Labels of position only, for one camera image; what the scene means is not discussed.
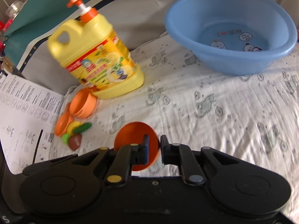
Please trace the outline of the dark orange small bowl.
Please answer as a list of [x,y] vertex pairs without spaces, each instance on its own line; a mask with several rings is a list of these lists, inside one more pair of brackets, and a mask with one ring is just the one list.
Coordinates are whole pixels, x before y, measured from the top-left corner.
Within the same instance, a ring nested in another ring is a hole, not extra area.
[[115,137],[113,148],[119,150],[124,145],[141,144],[144,135],[149,135],[149,163],[133,166],[133,171],[145,170],[156,162],[160,154],[160,143],[156,132],[146,123],[135,121],[124,125]]

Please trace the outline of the white instruction sheet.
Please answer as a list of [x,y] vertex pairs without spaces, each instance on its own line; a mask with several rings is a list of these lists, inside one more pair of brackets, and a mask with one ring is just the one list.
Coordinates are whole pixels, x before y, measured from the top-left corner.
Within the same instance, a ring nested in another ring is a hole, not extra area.
[[1,146],[11,173],[47,161],[64,97],[16,75],[1,75]]

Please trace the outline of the yellow toy banana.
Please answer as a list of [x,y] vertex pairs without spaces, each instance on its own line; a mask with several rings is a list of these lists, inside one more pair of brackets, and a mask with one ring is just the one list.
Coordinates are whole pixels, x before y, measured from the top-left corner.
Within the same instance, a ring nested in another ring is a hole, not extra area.
[[73,134],[73,130],[75,130],[76,128],[78,128],[79,126],[81,126],[83,123],[80,121],[73,121],[72,123],[70,123],[67,127],[67,133],[68,134]]

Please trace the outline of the yellow detergent jug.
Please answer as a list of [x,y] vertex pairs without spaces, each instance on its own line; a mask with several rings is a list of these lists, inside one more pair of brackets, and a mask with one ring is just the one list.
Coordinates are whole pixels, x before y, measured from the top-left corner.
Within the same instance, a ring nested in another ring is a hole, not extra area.
[[48,38],[52,57],[100,99],[140,88],[144,74],[113,26],[82,0],[70,0],[67,7],[73,5],[81,11],[79,19],[65,21]]

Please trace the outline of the white cat-print cloth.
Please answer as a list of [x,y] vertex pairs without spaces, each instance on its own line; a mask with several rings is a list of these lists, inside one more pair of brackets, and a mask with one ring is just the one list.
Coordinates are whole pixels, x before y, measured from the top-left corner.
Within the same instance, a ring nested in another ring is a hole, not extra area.
[[140,121],[171,143],[209,146],[284,176],[292,194],[284,214],[298,222],[298,48],[259,74],[228,76],[205,66],[168,35],[131,52],[144,84],[99,101],[76,154],[112,147]]

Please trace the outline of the light orange shallow dish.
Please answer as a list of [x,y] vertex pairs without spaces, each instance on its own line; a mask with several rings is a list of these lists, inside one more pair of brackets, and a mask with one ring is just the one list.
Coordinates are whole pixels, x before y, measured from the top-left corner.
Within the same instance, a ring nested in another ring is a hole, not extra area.
[[54,133],[56,136],[62,136],[67,132],[70,123],[73,122],[73,116],[70,113],[70,103],[66,104],[63,114],[57,120]]

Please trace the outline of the large blue plastic basin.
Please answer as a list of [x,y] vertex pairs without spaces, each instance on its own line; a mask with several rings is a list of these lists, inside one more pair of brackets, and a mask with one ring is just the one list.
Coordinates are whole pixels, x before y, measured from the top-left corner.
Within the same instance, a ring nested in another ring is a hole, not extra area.
[[262,72],[297,41],[295,23],[273,0],[178,0],[165,27],[205,65],[236,76]]

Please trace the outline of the light orange bowl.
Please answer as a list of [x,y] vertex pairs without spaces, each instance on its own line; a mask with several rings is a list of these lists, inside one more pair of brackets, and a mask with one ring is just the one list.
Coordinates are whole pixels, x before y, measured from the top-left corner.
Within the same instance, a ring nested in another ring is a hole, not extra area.
[[70,103],[70,114],[81,119],[89,117],[97,104],[97,98],[87,88],[81,89]]

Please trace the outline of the dark green toy cucumber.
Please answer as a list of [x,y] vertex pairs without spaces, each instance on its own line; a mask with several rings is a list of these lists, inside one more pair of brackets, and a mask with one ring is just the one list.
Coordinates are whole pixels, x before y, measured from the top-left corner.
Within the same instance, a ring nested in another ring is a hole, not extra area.
[[88,130],[89,128],[91,128],[91,127],[92,127],[92,123],[90,123],[90,122],[86,122],[86,123],[80,125],[78,128],[76,128],[75,131],[76,131],[77,133],[82,133],[82,132],[87,131],[87,130]]

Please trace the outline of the green toy vegetable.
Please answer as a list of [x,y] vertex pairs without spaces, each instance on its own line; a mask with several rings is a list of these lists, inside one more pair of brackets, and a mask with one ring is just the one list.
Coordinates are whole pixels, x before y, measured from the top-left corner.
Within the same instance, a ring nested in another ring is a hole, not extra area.
[[62,138],[64,145],[68,145],[68,140],[69,140],[70,136],[71,136],[71,134],[69,134],[69,133],[65,133],[62,135],[61,138]]

